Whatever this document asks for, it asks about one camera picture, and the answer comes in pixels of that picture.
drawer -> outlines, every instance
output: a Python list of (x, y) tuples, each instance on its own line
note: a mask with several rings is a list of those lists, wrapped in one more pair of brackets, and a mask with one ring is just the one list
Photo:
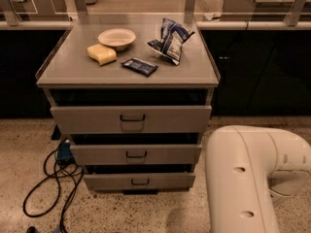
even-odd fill
[(71, 146), (78, 165), (196, 164), (201, 145)]
[(210, 106), (52, 107), (62, 134), (204, 132)]
[(85, 175), (90, 190), (187, 189), (193, 186), (194, 173)]

white bowl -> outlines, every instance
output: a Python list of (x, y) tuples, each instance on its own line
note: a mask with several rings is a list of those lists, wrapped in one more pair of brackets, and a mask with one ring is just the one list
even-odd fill
[(136, 39), (134, 32), (116, 28), (102, 32), (98, 36), (98, 41), (114, 50), (125, 50)]

power cord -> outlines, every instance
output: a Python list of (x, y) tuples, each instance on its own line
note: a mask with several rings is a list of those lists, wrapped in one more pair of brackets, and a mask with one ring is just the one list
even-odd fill
[[(65, 213), (68, 210), (69, 206), (71, 205), (75, 195), (76, 195), (76, 191), (77, 188), (84, 176), (84, 170), (78, 166), (76, 163), (74, 163), (74, 161), (72, 161), (73, 159), (65, 159), (62, 161), (58, 161), (56, 160), (56, 155), (57, 153), (62, 149), (63, 145), (65, 145), (66, 139), (64, 141), (62, 141), (56, 150), (53, 150), (45, 159), (44, 165), (43, 165), (43, 171), (46, 175), (46, 177), (44, 179), (42, 179), (39, 183), (37, 183), (27, 194), (27, 196), (25, 197), (23, 204), (22, 204), (22, 209), (23, 212), (29, 216), (29, 217), (40, 217), (40, 216), (44, 216), (46, 214), (48, 214), (58, 203), (60, 195), (61, 195), (61, 185), (60, 185), (60, 179), (64, 179), (64, 178), (71, 178), (71, 180), (74, 183), (74, 187), (71, 190), (68, 198), (65, 201), (65, 204), (61, 210), (61, 214), (60, 214), (60, 221), (59, 221), (59, 232), (61, 233), (68, 233), (68, 231), (66, 230), (65, 227), (65, 223), (64, 223), (64, 218), (65, 218)], [(54, 156), (54, 164), (53, 164), (53, 171), (50, 174), (47, 170), (47, 166), (48, 166), (48, 161), (49, 159)], [(27, 201), (29, 199), (29, 197), (32, 195), (32, 193), (39, 188), (44, 182), (48, 181), (48, 180), (56, 180), (57, 183), (57, 196), (55, 201), (53, 202), (53, 204), (44, 212), (37, 214), (37, 215), (32, 215), (29, 212), (27, 212), (26, 210), (26, 205), (27, 205)]]

black cable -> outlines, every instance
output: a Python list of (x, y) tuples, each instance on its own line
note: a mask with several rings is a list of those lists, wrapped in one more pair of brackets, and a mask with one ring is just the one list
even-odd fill
[[(60, 198), (60, 195), (61, 195), (61, 185), (60, 185), (60, 179), (63, 179), (63, 178), (71, 178), (73, 180), (73, 183), (74, 183), (74, 187), (72, 189), (72, 191), (70, 192), (68, 198), (66, 199), (65, 201), (65, 204), (62, 208), (62, 211), (61, 211), (61, 215), (60, 215), (60, 221), (59, 221), (59, 230), (61, 233), (67, 233), (68, 231), (66, 230), (66, 227), (65, 227), (65, 224), (64, 224), (64, 217), (65, 217), (65, 213), (67, 211), (67, 209), (69, 208), (69, 206), (71, 205), (75, 195), (76, 195), (76, 191), (77, 191), (77, 188), (84, 176), (84, 170), (76, 165), (76, 164), (66, 164), (66, 165), (59, 165), (59, 169), (57, 170), (57, 166), (58, 166), (58, 162), (56, 161), (56, 159), (54, 159), (54, 164), (53, 164), (53, 171), (51, 174), (49, 174), (48, 170), (47, 170), (47, 166), (48, 166), (48, 161), (49, 159), (51, 158), (51, 156), (55, 155), (58, 150), (60, 149), (61, 145), (64, 143), (64, 141), (62, 141), (56, 150), (53, 150), (45, 159), (44, 161), (44, 165), (43, 165), (43, 171), (46, 175), (46, 177), (44, 179), (42, 179), (39, 183), (37, 183), (29, 192), (28, 194), (26, 195), (23, 203), (22, 203), (22, 210), (23, 212), (29, 216), (29, 217), (40, 217), (40, 216), (44, 216), (46, 215), (47, 213), (49, 213), (55, 206), (56, 204), (58, 203), (59, 201), (59, 198)], [(73, 171), (70, 171), (68, 172), (66, 170), (67, 167), (70, 167), (70, 166), (74, 166), (74, 170)], [(29, 197), (32, 195), (32, 193), (38, 189), (44, 182), (50, 180), (50, 179), (55, 179), (56, 180), (56, 183), (57, 183), (57, 196), (56, 196), (56, 199), (55, 201), (52, 203), (52, 205), (47, 209), (45, 210), (44, 212), (40, 213), (40, 214), (37, 214), (37, 215), (32, 215), (30, 214), (29, 212), (27, 212), (26, 210), (26, 205), (27, 205), (27, 201), (29, 199)]]

floor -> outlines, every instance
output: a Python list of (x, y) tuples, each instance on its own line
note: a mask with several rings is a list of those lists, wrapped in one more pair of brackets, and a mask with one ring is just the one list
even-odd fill
[[(219, 12), (223, 0), (196, 0), (198, 13)], [(185, 0), (98, 0), (88, 6), (93, 13), (182, 12)], [(207, 233), (210, 219), (204, 175), (206, 141), (217, 128), (254, 125), (293, 131), (311, 144), (311, 116), (236, 117), (213, 116), (204, 134), (204, 148), (195, 168), (196, 179), (189, 191), (160, 192), (154, 195), (123, 195), (93, 192), (84, 182), (68, 209), (68, 232), (79, 233)], [(60, 211), (70, 180), (61, 183), (60, 202), (47, 215), (26, 216), (22, 204), (30, 189), (45, 176), (43, 163), (58, 141), (51, 140), (54, 122), (46, 119), (0, 119), (0, 229), (1, 232), (26, 232), (31, 225), (40, 233), (57, 232)], [(275, 209), (281, 233), (311, 231), (311, 180), (292, 198)], [(56, 197), (55, 182), (43, 184), (30, 198), (27, 209), (39, 214)]]

